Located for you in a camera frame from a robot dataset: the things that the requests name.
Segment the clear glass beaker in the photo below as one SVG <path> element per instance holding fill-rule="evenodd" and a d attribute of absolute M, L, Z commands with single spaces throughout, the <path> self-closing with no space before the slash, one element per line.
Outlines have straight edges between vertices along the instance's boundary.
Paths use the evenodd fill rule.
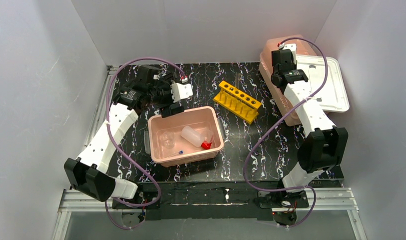
<path fill-rule="evenodd" d="M 163 132 L 160 136 L 160 141 L 165 148 L 167 149 L 174 148 L 175 146 L 174 133 L 171 131 Z"/>

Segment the white plastic bottle red cap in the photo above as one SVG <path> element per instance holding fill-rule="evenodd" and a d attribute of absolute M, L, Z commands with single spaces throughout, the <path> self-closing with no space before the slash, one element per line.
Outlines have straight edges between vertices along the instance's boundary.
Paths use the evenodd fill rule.
<path fill-rule="evenodd" d="M 201 132 L 198 132 L 188 125 L 182 129 L 181 136 L 195 147 L 201 147 L 205 150 L 211 148 L 212 143 L 203 142 Z"/>

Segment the pink plastic bin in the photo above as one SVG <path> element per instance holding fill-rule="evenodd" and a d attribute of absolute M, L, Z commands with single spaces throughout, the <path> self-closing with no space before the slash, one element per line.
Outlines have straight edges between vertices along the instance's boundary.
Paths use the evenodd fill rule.
<path fill-rule="evenodd" d="M 195 147 L 181 136 L 181 131 L 185 126 L 202 132 L 211 130 L 214 139 L 210 149 Z M 211 159 L 216 157 L 224 147 L 224 140 L 220 130 L 215 111 L 210 106 L 187 109 L 174 116 L 162 118 L 161 115 L 152 116 L 148 120 L 149 147 L 153 162 L 163 167 L 187 164 L 191 162 Z M 172 149 L 165 148 L 160 141 L 163 132 L 173 132 L 175 146 Z M 171 154 L 183 151 L 182 155 L 167 157 Z"/>

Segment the blue capped small vials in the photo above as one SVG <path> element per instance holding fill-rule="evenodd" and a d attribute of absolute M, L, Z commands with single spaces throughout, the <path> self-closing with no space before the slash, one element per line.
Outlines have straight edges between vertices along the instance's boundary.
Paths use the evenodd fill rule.
<path fill-rule="evenodd" d="M 169 155 L 169 156 L 167 156 L 167 157 L 168 157 L 168 158 L 171 158 L 171 157 L 179 156 L 179 155 L 182 155 L 182 154 L 183 154 L 183 151 L 180 150 L 180 151 L 178 151 L 178 152 L 176 152 L 176 153 L 174 153 L 174 154 L 171 154 L 171 155 Z"/>

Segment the clear plastic funnel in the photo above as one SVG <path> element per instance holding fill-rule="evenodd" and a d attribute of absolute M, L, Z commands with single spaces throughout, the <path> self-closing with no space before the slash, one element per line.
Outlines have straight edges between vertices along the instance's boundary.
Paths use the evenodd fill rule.
<path fill-rule="evenodd" d="M 213 142 L 214 133 L 211 130 L 209 130 L 209 129 L 203 130 L 201 135 L 203 137 L 203 142 L 206 142 L 206 143 Z"/>

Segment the clear glass test tube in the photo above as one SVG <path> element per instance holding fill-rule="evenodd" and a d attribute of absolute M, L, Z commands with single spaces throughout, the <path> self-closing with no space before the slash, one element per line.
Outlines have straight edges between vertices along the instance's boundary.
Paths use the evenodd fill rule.
<path fill-rule="evenodd" d="M 239 88 L 239 81 L 240 81 L 240 73 L 237 72 L 235 73 L 235 79 L 234 79 L 234 87 Z"/>

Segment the white box lid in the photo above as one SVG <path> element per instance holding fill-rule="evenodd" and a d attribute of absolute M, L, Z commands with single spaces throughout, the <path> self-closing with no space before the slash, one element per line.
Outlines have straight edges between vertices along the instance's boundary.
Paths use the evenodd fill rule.
<path fill-rule="evenodd" d="M 321 56 L 296 55 L 297 68 L 305 72 L 310 84 L 310 91 L 315 91 L 323 83 L 325 64 Z M 327 57 L 328 77 L 324 87 L 315 95 L 319 105 L 326 112 L 344 113 L 349 110 L 349 100 L 339 63 Z"/>

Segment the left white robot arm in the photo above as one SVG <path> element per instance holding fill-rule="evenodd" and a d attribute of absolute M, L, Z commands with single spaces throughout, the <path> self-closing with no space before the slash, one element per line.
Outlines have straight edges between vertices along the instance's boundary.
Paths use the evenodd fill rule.
<path fill-rule="evenodd" d="M 162 74 L 159 68 L 150 65 L 139 66 L 134 78 L 114 91 L 109 100 L 109 118 L 90 143 L 78 157 L 68 158 L 64 163 L 71 187 L 100 202 L 109 198 L 133 199 L 138 191 L 136 183 L 107 174 L 120 141 L 149 105 L 159 107 L 165 118 L 182 113 L 181 100 L 192 95 L 187 76 Z"/>

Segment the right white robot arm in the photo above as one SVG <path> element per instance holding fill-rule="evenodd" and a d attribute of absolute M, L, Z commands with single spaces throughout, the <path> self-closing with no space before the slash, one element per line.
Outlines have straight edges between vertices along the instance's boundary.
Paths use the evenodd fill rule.
<path fill-rule="evenodd" d="M 310 84 L 303 70 L 297 69 L 295 54 L 290 49 L 274 50 L 271 82 L 295 107 L 305 131 L 305 139 L 298 149 L 298 162 L 282 178 L 284 196 L 303 191 L 315 177 L 339 165 L 342 161 L 348 132 L 326 116 L 310 92 Z"/>

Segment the large pink storage box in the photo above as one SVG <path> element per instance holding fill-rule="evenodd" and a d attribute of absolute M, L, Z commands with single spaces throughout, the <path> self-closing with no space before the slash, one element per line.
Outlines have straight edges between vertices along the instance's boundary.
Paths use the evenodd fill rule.
<path fill-rule="evenodd" d="M 271 51 L 277 50 L 278 43 L 280 43 L 282 40 L 285 40 L 285 39 L 291 38 L 291 37 L 302 38 L 302 36 L 298 34 L 298 35 L 291 35 L 291 36 L 286 36 L 286 37 L 269 39 L 265 43 L 265 46 L 259 55 L 259 59 L 260 59 L 259 72 L 260 72 L 265 84 L 267 85 L 269 92 L 271 93 L 271 95 L 273 97 L 274 103 L 276 104 L 276 106 L 278 107 L 278 109 L 282 115 L 286 114 L 293 106 L 288 101 L 288 99 L 286 97 L 284 97 L 284 95 L 281 93 L 281 91 L 272 84 L 272 82 L 270 80 L 271 74 L 273 73 Z M 286 43 L 287 44 L 296 44 L 296 46 L 297 46 L 296 54 L 298 54 L 298 55 L 307 55 L 307 56 L 316 56 L 317 55 L 315 53 L 315 51 L 313 50 L 313 48 L 305 41 L 294 39 L 294 40 L 289 40 Z"/>

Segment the yellow test tube rack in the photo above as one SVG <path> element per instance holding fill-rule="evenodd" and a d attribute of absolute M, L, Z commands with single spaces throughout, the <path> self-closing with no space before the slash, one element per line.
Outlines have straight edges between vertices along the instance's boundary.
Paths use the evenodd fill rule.
<path fill-rule="evenodd" d="M 213 101 L 234 113 L 248 124 L 252 124 L 258 116 L 258 110 L 262 104 L 224 80 L 219 83 L 218 87 L 220 91 L 213 98 Z"/>

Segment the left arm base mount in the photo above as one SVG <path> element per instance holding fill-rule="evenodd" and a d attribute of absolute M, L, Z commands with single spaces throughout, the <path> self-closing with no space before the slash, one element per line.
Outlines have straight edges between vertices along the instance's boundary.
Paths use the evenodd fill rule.
<path fill-rule="evenodd" d="M 146 208 L 151 206 L 151 205 L 159 205 L 160 204 L 160 199 L 161 199 L 162 193 L 159 192 L 157 195 L 150 193 L 150 192 L 142 192 L 142 196 L 139 196 L 137 199 L 122 199 L 115 197 L 112 200 L 112 205 L 111 208 L 113 210 L 120 210 L 121 206 L 125 207 L 127 210 L 131 209 L 138 209 L 138 223 L 135 225 L 125 225 L 125 224 L 119 224 L 114 217 L 111 215 L 109 212 L 109 207 L 107 205 L 107 202 L 105 202 L 105 210 L 107 213 L 107 216 L 109 217 L 109 220 L 111 221 L 112 224 L 114 224 L 117 228 L 121 230 L 127 230 L 127 231 L 132 231 L 140 226 L 142 226 L 145 223 L 146 220 Z"/>

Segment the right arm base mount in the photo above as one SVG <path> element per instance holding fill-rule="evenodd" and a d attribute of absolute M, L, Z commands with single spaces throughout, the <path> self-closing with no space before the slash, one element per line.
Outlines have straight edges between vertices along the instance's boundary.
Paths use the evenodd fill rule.
<path fill-rule="evenodd" d="M 304 190 L 296 192 L 258 191 L 256 203 L 261 209 L 279 209 L 273 211 L 274 221 L 280 226 L 290 227 L 297 222 L 297 209 L 309 208 Z"/>

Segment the aluminium frame rail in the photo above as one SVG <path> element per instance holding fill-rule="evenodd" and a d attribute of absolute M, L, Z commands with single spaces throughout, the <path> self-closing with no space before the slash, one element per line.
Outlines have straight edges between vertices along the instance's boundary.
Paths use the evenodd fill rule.
<path fill-rule="evenodd" d="M 314 208 L 261 208 L 249 188 L 170 189 L 159 205 L 131 209 L 66 190 L 54 240 L 364 240 L 350 188 L 307 191 Z"/>

